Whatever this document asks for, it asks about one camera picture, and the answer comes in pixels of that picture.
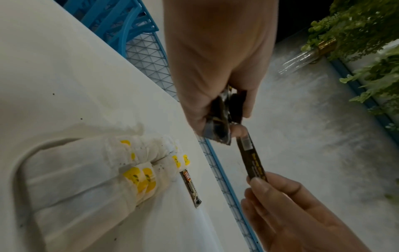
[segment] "metal grid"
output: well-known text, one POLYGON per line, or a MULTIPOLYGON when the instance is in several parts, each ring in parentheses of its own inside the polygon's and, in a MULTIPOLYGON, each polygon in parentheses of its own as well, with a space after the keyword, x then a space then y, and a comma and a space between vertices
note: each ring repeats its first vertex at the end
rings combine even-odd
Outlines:
MULTIPOLYGON (((158 43, 156 35, 152 33, 143 33, 126 44, 127 60, 131 62, 137 69, 149 77, 153 82, 165 90, 175 100, 179 101, 176 88, 173 85, 172 78, 170 77, 169 65, 163 53, 163 49, 158 43)), ((197 136, 198 142, 204 152, 209 166, 223 192, 223 195, 236 219, 237 225, 244 236, 248 248, 251 252, 262 251, 256 237, 251 234, 241 211, 237 204, 237 198, 228 186, 221 172, 220 164, 217 162, 209 147, 207 141, 203 137, 197 136)))

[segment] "green plant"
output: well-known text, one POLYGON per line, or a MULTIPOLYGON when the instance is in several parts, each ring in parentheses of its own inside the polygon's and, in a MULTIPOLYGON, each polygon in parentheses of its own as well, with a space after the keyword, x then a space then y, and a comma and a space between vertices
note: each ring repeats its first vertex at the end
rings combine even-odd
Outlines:
MULTIPOLYGON (((322 41, 335 39, 337 48, 329 59, 354 61, 376 53, 387 43, 399 39, 398 0, 334 0, 330 16, 313 21, 309 39, 303 51, 318 46, 322 41)), ((343 83, 364 77, 367 91, 351 101, 365 102, 371 96, 384 102, 369 111, 399 114, 399 45, 388 50, 370 66, 354 71, 353 76, 340 79, 343 83)), ((395 125, 390 130, 399 130, 395 125)))

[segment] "fingernail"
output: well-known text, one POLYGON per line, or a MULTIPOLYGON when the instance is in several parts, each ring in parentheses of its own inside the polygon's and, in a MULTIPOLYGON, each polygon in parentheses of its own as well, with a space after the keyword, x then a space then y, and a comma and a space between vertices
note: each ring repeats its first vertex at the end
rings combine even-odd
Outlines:
POLYGON ((264 181, 263 179, 258 178, 258 177, 251 179, 250 186, 253 191, 255 190, 258 193, 265 193, 270 188, 269 183, 267 183, 266 181, 264 181))

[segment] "skin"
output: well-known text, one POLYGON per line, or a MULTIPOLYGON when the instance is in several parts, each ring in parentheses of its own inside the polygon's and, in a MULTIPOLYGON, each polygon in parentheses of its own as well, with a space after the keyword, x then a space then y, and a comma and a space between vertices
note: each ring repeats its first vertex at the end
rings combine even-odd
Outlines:
POLYGON ((254 178, 243 212, 268 252, 370 252, 334 213, 299 182, 267 172, 254 178))
MULTIPOLYGON (((168 63, 190 126, 202 135, 210 103, 227 84, 247 91, 251 116, 277 28, 277 0, 164 0, 168 63)), ((232 127, 233 136, 246 130, 232 127)))

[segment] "blue chair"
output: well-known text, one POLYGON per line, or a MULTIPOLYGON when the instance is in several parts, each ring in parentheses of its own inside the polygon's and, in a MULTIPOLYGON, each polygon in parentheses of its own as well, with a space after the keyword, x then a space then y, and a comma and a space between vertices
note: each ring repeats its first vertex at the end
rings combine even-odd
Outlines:
POLYGON ((158 27, 141 0, 68 0, 64 9, 126 57, 126 43, 158 27))

